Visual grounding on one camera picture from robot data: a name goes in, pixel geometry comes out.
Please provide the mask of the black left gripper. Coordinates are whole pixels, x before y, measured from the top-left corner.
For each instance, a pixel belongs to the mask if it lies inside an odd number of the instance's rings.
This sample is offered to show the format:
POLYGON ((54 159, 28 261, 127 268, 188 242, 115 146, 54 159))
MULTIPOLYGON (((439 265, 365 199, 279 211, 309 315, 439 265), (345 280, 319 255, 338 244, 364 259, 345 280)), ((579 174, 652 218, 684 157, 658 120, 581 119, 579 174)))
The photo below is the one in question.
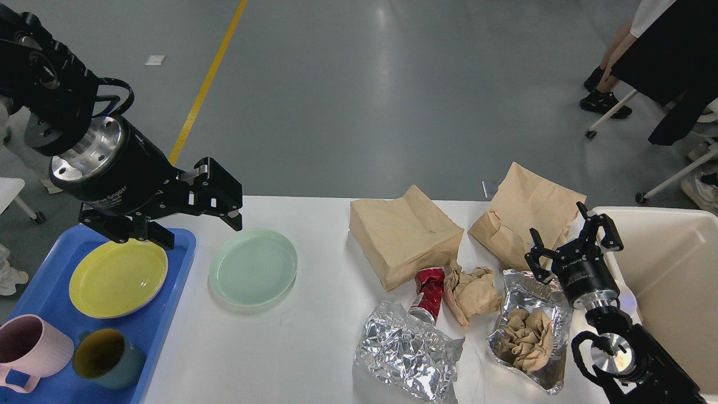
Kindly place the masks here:
POLYGON ((79 144, 51 159, 50 179, 84 202, 80 223, 119 244, 133 238, 174 249, 174 233, 159 223, 144 214, 125 217, 145 204, 153 219, 212 215, 237 232, 243 228, 242 186, 226 169, 213 158, 188 172, 176 169, 119 115, 93 118, 79 144))

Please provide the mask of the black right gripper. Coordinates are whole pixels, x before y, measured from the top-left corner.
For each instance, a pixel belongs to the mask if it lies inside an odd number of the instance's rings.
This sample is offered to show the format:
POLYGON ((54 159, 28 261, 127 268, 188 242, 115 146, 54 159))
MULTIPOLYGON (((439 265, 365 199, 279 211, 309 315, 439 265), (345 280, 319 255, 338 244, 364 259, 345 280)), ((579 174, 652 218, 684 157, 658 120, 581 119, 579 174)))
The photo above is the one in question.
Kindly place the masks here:
POLYGON ((612 277, 604 255, 606 251, 622 251, 615 222, 606 214, 595 214, 584 203, 576 203, 584 219, 584 225, 576 240, 554 250, 547 249, 536 228, 529 232, 534 245, 524 255, 536 281, 549 284, 558 278, 562 291, 573 309, 594 309, 610 305, 620 296, 615 279, 612 277), (552 272, 540 264, 544 256, 553 260, 552 272))

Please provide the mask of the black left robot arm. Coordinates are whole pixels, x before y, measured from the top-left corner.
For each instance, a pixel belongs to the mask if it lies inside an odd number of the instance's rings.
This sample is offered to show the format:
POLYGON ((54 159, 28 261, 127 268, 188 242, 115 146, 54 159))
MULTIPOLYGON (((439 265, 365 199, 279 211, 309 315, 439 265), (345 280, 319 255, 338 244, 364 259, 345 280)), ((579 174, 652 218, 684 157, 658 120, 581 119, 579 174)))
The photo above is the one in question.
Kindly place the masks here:
POLYGON ((49 179, 79 199, 79 222, 111 241, 174 248, 157 223, 173 214, 219 217, 243 227, 242 186, 215 159, 175 168, 123 113, 130 85, 98 77, 32 13, 2 6, 2 97, 31 113, 25 144, 51 158, 49 179))

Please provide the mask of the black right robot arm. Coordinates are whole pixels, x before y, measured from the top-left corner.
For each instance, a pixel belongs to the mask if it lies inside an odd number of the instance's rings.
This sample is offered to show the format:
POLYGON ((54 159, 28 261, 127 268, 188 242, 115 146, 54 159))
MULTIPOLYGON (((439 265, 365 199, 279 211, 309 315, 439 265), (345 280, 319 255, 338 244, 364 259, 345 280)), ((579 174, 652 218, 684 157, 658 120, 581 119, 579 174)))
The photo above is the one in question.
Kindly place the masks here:
POLYGON ((531 228, 534 245, 524 258, 537 281, 557 279, 572 309, 585 311, 593 331, 571 342, 580 373, 611 403, 704 403, 698 384, 620 307, 620 289, 604 259, 606 251, 624 248, 612 218, 582 202, 577 208, 584 220, 577 238, 550 250, 531 228))

